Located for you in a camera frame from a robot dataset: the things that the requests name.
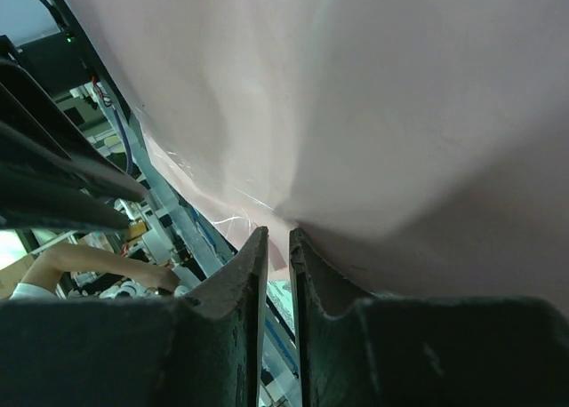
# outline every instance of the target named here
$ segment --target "black cable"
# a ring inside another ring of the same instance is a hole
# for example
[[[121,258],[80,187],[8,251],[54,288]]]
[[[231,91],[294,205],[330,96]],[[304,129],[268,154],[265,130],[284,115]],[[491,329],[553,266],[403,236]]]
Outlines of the black cable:
[[[41,4],[43,4],[45,6],[45,8],[47,9],[47,11],[52,15],[53,19],[55,20],[55,23],[57,24],[57,26],[60,29],[64,29],[66,27],[65,24],[65,20],[63,20],[63,17],[61,16],[61,13],[58,12],[58,10],[53,6],[53,4],[51,4],[49,1],[47,0],[39,0],[39,2]]]

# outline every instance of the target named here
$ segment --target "human arm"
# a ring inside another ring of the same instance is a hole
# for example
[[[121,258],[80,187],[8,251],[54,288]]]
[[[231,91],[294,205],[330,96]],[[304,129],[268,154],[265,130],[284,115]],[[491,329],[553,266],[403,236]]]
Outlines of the human arm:
[[[170,269],[140,260],[118,256],[88,245],[59,243],[36,259],[21,282],[43,287],[55,293],[64,272],[97,272],[123,275],[150,288],[174,291],[179,278]]]

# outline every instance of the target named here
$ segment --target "white sleeve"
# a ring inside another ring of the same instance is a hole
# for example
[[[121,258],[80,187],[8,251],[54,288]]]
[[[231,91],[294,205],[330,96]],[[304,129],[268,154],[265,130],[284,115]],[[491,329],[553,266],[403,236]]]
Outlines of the white sleeve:
[[[32,284],[19,283],[10,299],[57,299],[55,293]]]

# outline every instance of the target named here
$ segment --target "person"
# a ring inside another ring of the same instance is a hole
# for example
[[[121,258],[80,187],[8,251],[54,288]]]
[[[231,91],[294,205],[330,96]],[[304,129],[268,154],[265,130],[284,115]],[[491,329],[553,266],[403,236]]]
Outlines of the person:
[[[118,256],[88,245],[58,243],[34,261],[10,299],[56,298],[55,289],[64,272],[97,272],[123,275],[148,289],[174,292],[180,278],[171,269]]]

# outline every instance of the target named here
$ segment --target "hand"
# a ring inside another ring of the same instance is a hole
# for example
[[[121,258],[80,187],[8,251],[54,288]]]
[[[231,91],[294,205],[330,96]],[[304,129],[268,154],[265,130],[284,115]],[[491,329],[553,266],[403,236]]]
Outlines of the hand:
[[[133,280],[147,289],[166,289],[171,292],[180,284],[180,278],[171,269],[149,264]]]

